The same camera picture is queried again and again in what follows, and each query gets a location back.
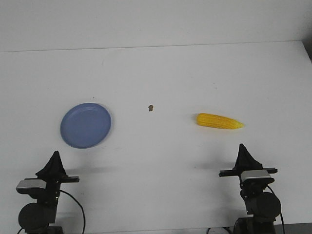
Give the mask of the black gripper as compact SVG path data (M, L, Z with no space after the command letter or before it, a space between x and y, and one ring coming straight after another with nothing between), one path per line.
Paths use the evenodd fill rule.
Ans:
M239 145L238 155L233 167L234 170L221 170L219 177L237 176L240 179L240 185L246 190L251 187L266 189L266 187L274 182L271 174L277 173L276 168L264 168L260 162L256 161L249 153L245 145Z
M62 183L78 183L78 176L68 176L62 164L60 154L54 151L48 163L38 172L36 176L39 177L53 177L57 173L62 175L60 178L46 179L46 195L47 202L58 202L60 196L60 187Z

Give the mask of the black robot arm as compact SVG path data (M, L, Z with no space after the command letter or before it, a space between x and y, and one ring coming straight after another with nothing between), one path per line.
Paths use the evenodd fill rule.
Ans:
M82 233L85 232L86 218L82 205L70 193L60 189L62 183L78 183L78 176L68 176L60 154L55 151L48 163L36 173L36 178L25 178L16 186L16 191L29 195L36 202L25 205L19 212L18 222L26 234L62 234L61 226L51 226L56 221L57 206L61 193L68 195L81 208L83 217Z
M239 145L238 155L231 170L221 170L219 177L237 176L240 196L245 203L248 217L238 218L233 234L274 234L274 222L281 215L282 205L273 191L265 189L274 182L275 167L264 168L249 153L244 144Z

